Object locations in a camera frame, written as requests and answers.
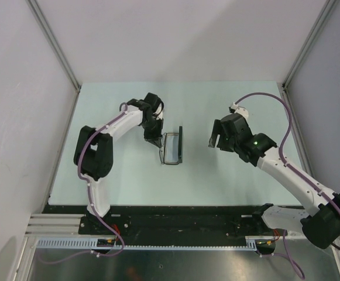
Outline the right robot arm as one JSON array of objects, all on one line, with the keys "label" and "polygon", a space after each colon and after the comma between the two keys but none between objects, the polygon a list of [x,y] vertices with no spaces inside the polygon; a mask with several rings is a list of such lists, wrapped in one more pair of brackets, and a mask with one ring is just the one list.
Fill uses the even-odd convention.
[{"label": "right robot arm", "polygon": [[238,113],[216,119],[211,148],[234,152],[278,181],[303,206],[303,210],[265,204],[252,220],[253,230],[266,235],[273,228],[298,232],[316,247],[325,249],[340,236],[340,193],[329,189],[289,161],[263,133],[253,134]]}]

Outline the black glasses case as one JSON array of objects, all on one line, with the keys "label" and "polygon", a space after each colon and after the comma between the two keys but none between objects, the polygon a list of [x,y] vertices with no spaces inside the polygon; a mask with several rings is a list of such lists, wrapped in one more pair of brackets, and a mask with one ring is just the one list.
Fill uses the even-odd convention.
[{"label": "black glasses case", "polygon": [[163,146],[165,165],[179,165],[183,162],[183,127],[178,132],[166,133]]}]

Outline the light blue cleaning cloth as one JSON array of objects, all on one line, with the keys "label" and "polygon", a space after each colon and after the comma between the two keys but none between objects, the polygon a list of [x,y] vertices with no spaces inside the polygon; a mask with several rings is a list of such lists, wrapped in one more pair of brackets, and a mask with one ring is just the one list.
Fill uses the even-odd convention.
[{"label": "light blue cleaning cloth", "polygon": [[178,162],[178,135],[169,135],[166,142],[166,159],[170,163]]}]

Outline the thin-framed sunglasses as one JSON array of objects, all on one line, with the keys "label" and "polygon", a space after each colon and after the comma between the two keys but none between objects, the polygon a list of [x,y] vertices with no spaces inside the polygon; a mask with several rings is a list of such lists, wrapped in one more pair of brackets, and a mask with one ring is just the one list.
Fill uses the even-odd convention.
[{"label": "thin-framed sunglasses", "polygon": [[164,133],[160,140],[161,147],[159,148],[159,159],[162,165],[164,164],[164,155],[165,155],[165,150],[166,150],[166,137],[167,137],[167,133]]}]

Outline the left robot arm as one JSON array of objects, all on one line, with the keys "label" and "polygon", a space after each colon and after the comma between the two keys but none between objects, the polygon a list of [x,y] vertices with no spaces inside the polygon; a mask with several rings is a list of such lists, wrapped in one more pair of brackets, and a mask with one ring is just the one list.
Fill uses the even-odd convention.
[{"label": "left robot arm", "polygon": [[99,234],[107,233],[112,220],[106,216],[111,204],[103,180],[114,163],[114,143],[136,126],[143,128],[144,140],[157,148],[163,146],[164,102],[156,94],[131,99],[119,106],[119,113],[106,124],[81,128],[73,162],[79,179],[87,182],[87,210],[95,215],[91,226]]}]

